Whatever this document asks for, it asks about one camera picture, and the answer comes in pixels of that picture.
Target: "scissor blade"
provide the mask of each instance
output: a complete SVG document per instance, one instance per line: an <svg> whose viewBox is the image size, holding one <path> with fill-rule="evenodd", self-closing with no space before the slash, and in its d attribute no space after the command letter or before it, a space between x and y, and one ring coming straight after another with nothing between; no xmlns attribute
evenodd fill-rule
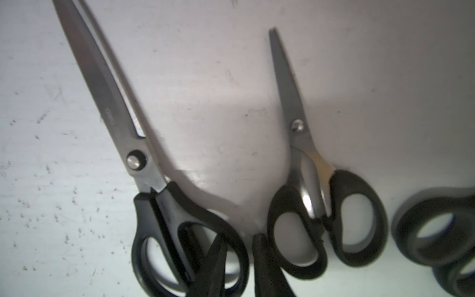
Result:
<svg viewBox="0 0 475 297"><path fill-rule="evenodd" d="M299 136L299 138L302 138L304 135L309 136L311 140L299 88L294 79L294 73L289 60L287 59L287 54L284 45L280 40L277 28L269 30L269 38L272 60L274 62L275 78L277 80L280 102L284 112L285 126L289 133L289 141L293 144L294 137ZM303 129L299 133L294 133L291 127L292 123L297 119L303 122Z"/></svg>
<svg viewBox="0 0 475 297"><path fill-rule="evenodd" d="M124 75L114 59L110 48L105 42L100 29L94 22L94 19L82 0L78 0L79 7L85 16L83 19L81 13L71 0L53 0L59 20L65 32L66 38L76 58L77 64L86 81L87 87L91 92L97 108L104 119L104 123L119 155L128 171L133 176L141 191L150 191L154 188L157 192L161 192L167 182L163 174L160 172L158 159L153 147L146 138L139 137L130 117L127 105L120 92L117 82L112 74L107 61L112 65L115 74L122 82L123 89L127 92L130 87L124 81ZM140 111L138 104L132 98L131 105L136 113L142 128L145 121L143 113ZM144 131L146 136L150 135L150 129ZM146 163L141 170L133 170L127 165L127 156L131 152L140 151L143 153Z"/></svg>

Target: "scissors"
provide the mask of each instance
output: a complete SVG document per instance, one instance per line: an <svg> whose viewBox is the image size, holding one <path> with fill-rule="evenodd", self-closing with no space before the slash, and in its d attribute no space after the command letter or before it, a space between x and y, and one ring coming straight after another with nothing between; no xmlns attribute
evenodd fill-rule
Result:
<svg viewBox="0 0 475 297"><path fill-rule="evenodd" d="M353 267L368 265L382 253L388 237L388 220L381 200L361 177L346 170L334 169L320 156L314 146L299 89L276 28L270 29L269 38L291 154L287 181L273 197L267 215L267 236L270 246L280 266L289 274L300 279L316 278L327 266L327 255L321 240L326 229L335 254L343 263ZM325 208L325 215L321 218L314 215L315 205L304 182L302 173L304 159L310 159L316 169L317 196ZM345 251L342 241L342 203L352 194L366 196L373 209L373 226L370 230L372 238L357 252ZM277 248L274 227L278 217L286 212L295 212L300 217L307 235L318 252L318 258L310 265L298 266L289 262Z"/></svg>
<svg viewBox="0 0 475 297"><path fill-rule="evenodd" d="M254 256L255 296L295 297L265 234L258 233L253 236L252 254Z"/></svg>
<svg viewBox="0 0 475 297"><path fill-rule="evenodd" d="M444 230L428 238L418 236L424 225L443 214L453 215ZM417 203L398 220L393 237L406 258L432 266L437 282L447 293L475 296L475 272L462 272L475 259L475 195L435 197Z"/></svg>
<svg viewBox="0 0 475 297"><path fill-rule="evenodd" d="M133 200L137 211L137 232L131 255L133 271L142 288L150 296L175 296L157 280L148 259L146 243L149 238L155 238L178 285L188 292L195 284L204 259L201 246L191 230L191 226L200 225L217 233L225 246L236 253L239 276L232 287L225 289L224 296L240 296L248 279L249 258L238 233L226 221L195 204L177 183L162 173L156 145L153 145L157 143L153 130L84 1L77 1L78 5L71 0L53 0L53 3L92 98L127 172L140 191ZM119 86L129 98L145 137L138 136ZM208 257L211 261L214 260L212 256Z"/></svg>

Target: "black handle ring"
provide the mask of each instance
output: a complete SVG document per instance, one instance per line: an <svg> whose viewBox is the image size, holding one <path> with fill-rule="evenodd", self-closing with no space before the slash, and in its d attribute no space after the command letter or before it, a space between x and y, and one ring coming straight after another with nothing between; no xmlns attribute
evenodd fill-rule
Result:
<svg viewBox="0 0 475 297"><path fill-rule="evenodd" d="M300 217L307 231L307 235L318 252L317 260L308 266L292 264L280 253L277 247L274 227L280 215L286 212L295 212ZM279 261L280 267L290 275L300 279L313 279L323 274L328 261L321 239L323 232L324 227L322 222L319 219L311 219L308 216L300 192L290 185L282 186L272 199L267 215L267 236L269 237L270 246Z"/></svg>
<svg viewBox="0 0 475 297"><path fill-rule="evenodd" d="M166 199L163 199L165 196L159 197L162 193L166 194L166 192L169 193L166 195ZM186 234L187 227L198 224L216 232L234 250L240 265L239 277L232 287L225 289L225 296L238 297L242 294L249 276L249 257L242 239L225 220L195 204L175 182L170 182L165 190L156 197L150 197L146 193L137 195L134 203L137 210L137 233L132 246L132 265L139 283L147 294L150 296L155 296L155 294L167 297L175 296L153 276L144 244L147 238L153 237L160 243L165 257L171 259L175 264L170 267L171 269L176 269L179 275L183 275L185 271L167 228L166 221L170 220L170 215L163 216L161 212L163 207L179 211L178 216L183 221L177 226L176 230L173 230L177 232L179 238ZM182 278L185 285L190 285L188 275L183 275Z"/></svg>
<svg viewBox="0 0 475 297"><path fill-rule="evenodd" d="M474 257L475 247L455 262L432 268L437 282L447 293L457 297L475 297L475 272L460 274Z"/></svg>
<svg viewBox="0 0 475 297"><path fill-rule="evenodd" d="M431 219L451 213L449 226L430 240L418 238ZM475 246L475 198L437 197L419 202L398 221L393 232L400 252L422 265L442 266L462 258Z"/></svg>
<svg viewBox="0 0 475 297"><path fill-rule="evenodd" d="M330 233L330 240L337 257L346 265L361 267L372 263L383 252L388 240L388 218L384 206L373 190L361 177L346 170L336 170L330 179L330 196L332 215L323 222ZM374 234L362 250L350 253L343 250L343 201L353 195L362 194L370 201L373 208Z"/></svg>

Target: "closed scissors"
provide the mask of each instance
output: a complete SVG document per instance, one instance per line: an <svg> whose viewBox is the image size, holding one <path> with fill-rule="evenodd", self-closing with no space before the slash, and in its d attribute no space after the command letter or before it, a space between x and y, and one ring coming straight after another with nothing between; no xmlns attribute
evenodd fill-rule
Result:
<svg viewBox="0 0 475 297"><path fill-rule="evenodd" d="M179 286L188 292L197 279L200 259L203 258L199 242L191 230L191 226L200 225L217 233L214 250L221 251L220 259L223 258L222 242L226 243L225 249L229 246L236 253L239 277L224 295L240 296L247 283L249 259L238 233L219 216L195 204L161 172L153 145L156 143L153 130L84 1L79 0L77 7L71 0L53 0L53 3L92 98L127 172L135 179L140 191L133 200L137 211L137 232L132 244L132 266L142 288L150 296L175 296L156 279L148 259L146 242L155 238ZM118 85L129 98L145 137L137 134Z"/></svg>
<svg viewBox="0 0 475 297"><path fill-rule="evenodd" d="M321 239L325 229L330 234L335 254L343 263L353 267L368 265L382 253L388 237L388 220L381 200L361 177L346 170L334 169L320 156L314 146L298 86L277 29L269 31L269 38L291 154L287 181L273 197L267 215L267 235L270 245L280 266L296 278L312 279L325 271L327 255ZM309 197L302 173L304 158L311 160L318 176L314 181L317 198L322 201L325 208L325 215L321 218L314 217L315 205L312 203L312 197ZM353 194L362 194L370 201L373 209L373 225L370 240L365 247L356 252L347 252L342 241L341 209L343 200ZM318 252L318 258L310 265L298 266L291 263L277 248L274 228L279 216L286 212L298 214Z"/></svg>
<svg viewBox="0 0 475 297"><path fill-rule="evenodd" d="M429 221L444 214L452 214L446 228L427 238L418 236ZM447 293L475 296L475 272L463 273L475 259L475 196L421 201L397 221L393 237L406 258L432 266L437 282Z"/></svg>

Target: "white table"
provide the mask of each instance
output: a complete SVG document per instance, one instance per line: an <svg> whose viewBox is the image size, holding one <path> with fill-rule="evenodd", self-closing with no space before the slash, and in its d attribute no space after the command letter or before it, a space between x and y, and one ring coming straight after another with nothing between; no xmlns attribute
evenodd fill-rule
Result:
<svg viewBox="0 0 475 297"><path fill-rule="evenodd" d="M390 218L421 190L475 186L472 0L90 6L178 171L165 169L246 244L264 230L290 161L273 26L318 149L364 177ZM0 98L0 296L145 296L129 261L137 190L50 1L0 2ZM447 296L392 238L365 268L327 251L321 278L287 277L298 296ZM245 296L254 295L252 269Z"/></svg>

